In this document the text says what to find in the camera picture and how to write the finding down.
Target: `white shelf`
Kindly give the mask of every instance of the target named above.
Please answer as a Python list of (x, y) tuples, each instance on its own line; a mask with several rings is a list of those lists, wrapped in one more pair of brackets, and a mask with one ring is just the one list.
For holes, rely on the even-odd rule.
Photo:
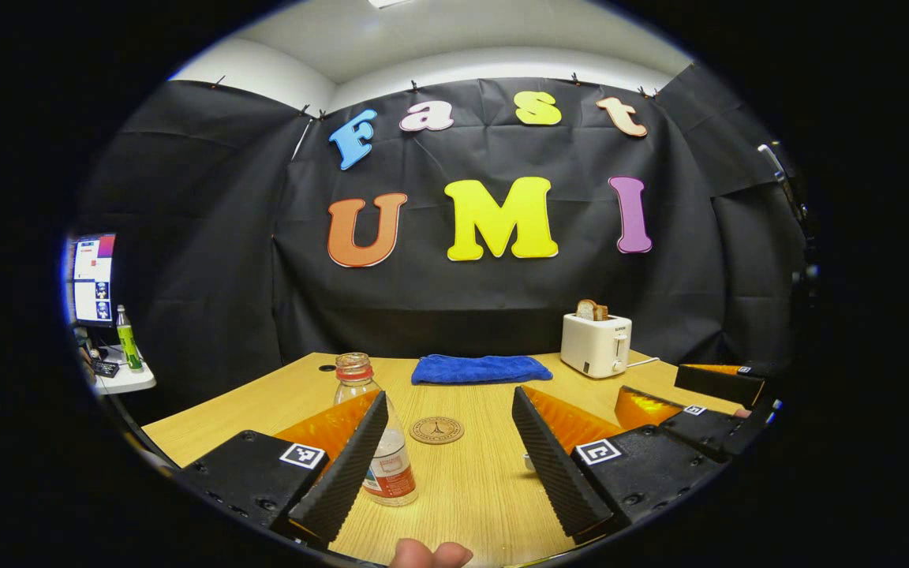
[[(107, 346), (108, 363), (125, 363), (125, 352), (122, 346)], [(133, 373), (128, 364), (118, 367), (118, 373), (113, 377), (97, 375), (97, 384), (93, 385), (98, 394), (122, 394), (123, 392), (143, 391), (156, 386), (156, 378), (152, 376), (145, 359), (142, 360), (142, 372)]]

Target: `toaster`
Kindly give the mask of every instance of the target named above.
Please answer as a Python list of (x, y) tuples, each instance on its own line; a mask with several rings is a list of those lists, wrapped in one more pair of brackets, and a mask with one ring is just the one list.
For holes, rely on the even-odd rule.
[(626, 317), (592, 321), (567, 313), (559, 358), (593, 379), (618, 375), (627, 371), (632, 335), (634, 323)]

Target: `round coaster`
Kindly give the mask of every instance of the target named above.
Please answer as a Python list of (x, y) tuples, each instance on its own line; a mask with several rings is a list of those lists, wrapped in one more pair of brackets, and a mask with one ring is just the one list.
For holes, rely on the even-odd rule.
[(412, 424), (409, 434), (422, 443), (450, 443), (465, 434), (465, 427), (454, 418), (422, 418)]

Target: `computer monitor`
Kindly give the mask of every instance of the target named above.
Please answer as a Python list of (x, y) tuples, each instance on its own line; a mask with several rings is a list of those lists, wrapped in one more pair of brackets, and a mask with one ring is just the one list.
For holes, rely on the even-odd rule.
[(66, 276), (69, 318), (77, 326), (114, 327), (116, 303), (111, 288), (113, 233), (76, 237), (72, 249), (72, 272)]

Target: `plastic bottle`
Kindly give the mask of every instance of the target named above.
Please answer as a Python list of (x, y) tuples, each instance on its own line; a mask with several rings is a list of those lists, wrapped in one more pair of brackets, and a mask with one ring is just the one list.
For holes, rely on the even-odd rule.
[[(367, 353), (344, 353), (335, 358), (335, 377), (339, 388), (335, 402), (346, 402), (369, 391), (381, 391), (374, 381), (374, 368)], [(383, 506), (405, 506), (419, 496), (412, 465), (405, 445), (405, 431), (391, 399), (388, 402), (388, 424), (378, 442), (378, 450), (371, 460), (371, 468), (364, 479), (364, 490), (375, 503)]]
[(136, 347), (136, 338), (133, 337), (133, 324), (129, 317), (125, 315), (125, 306), (118, 306), (118, 338), (122, 340), (122, 351), (125, 352), (125, 359), (129, 362), (129, 370), (133, 373), (141, 373), (142, 360), (138, 355)]

